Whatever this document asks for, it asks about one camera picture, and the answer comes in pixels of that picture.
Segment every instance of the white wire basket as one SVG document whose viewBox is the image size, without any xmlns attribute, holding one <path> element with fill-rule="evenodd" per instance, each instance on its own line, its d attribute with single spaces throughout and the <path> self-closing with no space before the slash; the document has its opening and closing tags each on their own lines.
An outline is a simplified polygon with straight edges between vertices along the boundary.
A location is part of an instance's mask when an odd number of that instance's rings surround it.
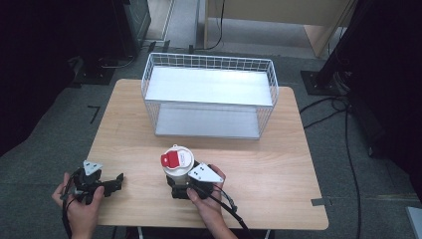
<svg viewBox="0 0 422 239">
<path fill-rule="evenodd" d="M 259 139 L 279 97 L 271 60 L 165 53 L 141 90 L 156 135 Z"/>
</svg>

